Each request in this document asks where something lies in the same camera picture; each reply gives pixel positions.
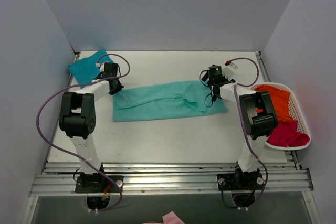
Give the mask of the mint green t-shirt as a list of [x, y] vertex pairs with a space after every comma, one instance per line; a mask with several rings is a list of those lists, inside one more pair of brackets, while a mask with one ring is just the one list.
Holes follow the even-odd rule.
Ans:
[[114, 122], [208, 116], [228, 112], [222, 101], [211, 104], [209, 88], [180, 81], [122, 90], [113, 96]]

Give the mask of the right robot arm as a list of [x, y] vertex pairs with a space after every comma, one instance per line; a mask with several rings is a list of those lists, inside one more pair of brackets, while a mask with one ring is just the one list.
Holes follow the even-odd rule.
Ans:
[[278, 126], [278, 119], [270, 93], [237, 84], [232, 78], [235, 70], [235, 66], [212, 65], [200, 73], [200, 81], [210, 88], [211, 104], [221, 99], [237, 105], [245, 146], [237, 161], [240, 171], [233, 175], [233, 182], [244, 189], [252, 182], [250, 173], [261, 166], [266, 138]]

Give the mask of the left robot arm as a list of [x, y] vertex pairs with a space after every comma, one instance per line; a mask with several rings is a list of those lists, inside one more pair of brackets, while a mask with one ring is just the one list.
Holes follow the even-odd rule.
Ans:
[[105, 188], [106, 179], [97, 174], [103, 172], [93, 140], [96, 127], [96, 102], [103, 96], [122, 90], [120, 67], [117, 63], [98, 64], [99, 74], [80, 90], [62, 95], [59, 127], [75, 147], [80, 160], [80, 171], [90, 175], [87, 186], [94, 192]]

